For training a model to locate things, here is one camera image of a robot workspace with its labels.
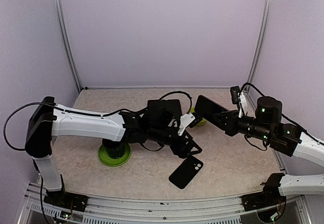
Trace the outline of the black phone front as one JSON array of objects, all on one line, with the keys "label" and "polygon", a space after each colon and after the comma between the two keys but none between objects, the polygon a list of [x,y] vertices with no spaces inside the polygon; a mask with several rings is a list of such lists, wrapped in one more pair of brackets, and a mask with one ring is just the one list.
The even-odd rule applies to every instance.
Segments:
[{"label": "black phone front", "polygon": [[205,118],[210,123],[212,123],[213,114],[229,111],[203,95],[198,96],[194,109],[196,114]]}]

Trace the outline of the black phone case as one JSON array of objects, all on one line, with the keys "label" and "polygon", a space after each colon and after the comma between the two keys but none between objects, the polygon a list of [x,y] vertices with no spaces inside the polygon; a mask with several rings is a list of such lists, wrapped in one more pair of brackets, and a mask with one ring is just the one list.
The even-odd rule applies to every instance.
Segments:
[{"label": "black phone case", "polygon": [[180,100],[170,99],[167,100],[167,103],[169,105],[168,111],[173,114],[175,119],[180,119],[180,117],[182,116]]},{"label": "black phone case", "polygon": [[169,176],[169,181],[183,190],[203,167],[203,162],[194,156],[187,157]]}]

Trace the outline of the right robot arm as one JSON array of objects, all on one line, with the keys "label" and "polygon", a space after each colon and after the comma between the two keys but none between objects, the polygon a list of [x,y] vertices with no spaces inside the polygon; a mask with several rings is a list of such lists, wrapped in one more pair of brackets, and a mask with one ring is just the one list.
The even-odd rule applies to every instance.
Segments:
[{"label": "right robot arm", "polygon": [[[227,110],[213,103],[211,118],[213,124],[229,136],[241,133],[246,138],[260,139],[267,147],[286,156],[322,166],[323,143],[315,141],[299,126],[282,123],[281,110],[280,101],[262,96],[257,100],[254,117],[240,115],[238,110]],[[272,174],[259,194],[259,202],[269,206],[279,196],[288,195],[323,195],[323,175]]]}]

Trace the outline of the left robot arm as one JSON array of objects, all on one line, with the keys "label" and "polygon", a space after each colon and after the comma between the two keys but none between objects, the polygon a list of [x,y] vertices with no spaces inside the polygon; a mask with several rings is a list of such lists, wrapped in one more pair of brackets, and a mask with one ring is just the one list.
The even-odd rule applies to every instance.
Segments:
[{"label": "left robot arm", "polygon": [[185,159],[202,151],[186,130],[194,119],[191,113],[182,114],[178,99],[149,100],[139,111],[123,108],[105,114],[65,107],[48,96],[29,120],[25,150],[33,158],[51,198],[66,206],[71,195],[63,189],[64,181],[52,157],[53,137],[93,137],[121,145],[151,140],[169,146],[174,155]]}]

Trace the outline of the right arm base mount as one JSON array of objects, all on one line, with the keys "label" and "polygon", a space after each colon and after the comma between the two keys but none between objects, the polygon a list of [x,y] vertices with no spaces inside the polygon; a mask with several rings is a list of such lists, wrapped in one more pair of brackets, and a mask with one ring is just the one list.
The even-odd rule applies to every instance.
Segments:
[{"label": "right arm base mount", "polygon": [[265,182],[262,191],[241,196],[244,210],[252,211],[285,202],[287,198],[279,193],[283,177],[283,173],[273,173]]}]

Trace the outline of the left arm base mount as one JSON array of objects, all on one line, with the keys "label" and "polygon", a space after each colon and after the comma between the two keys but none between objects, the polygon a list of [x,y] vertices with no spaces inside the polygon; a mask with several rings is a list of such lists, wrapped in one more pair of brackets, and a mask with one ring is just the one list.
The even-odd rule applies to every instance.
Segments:
[{"label": "left arm base mount", "polygon": [[53,206],[69,209],[70,211],[85,212],[89,197],[86,195],[67,192],[63,176],[61,177],[62,188],[59,191],[46,190],[44,202]]}]

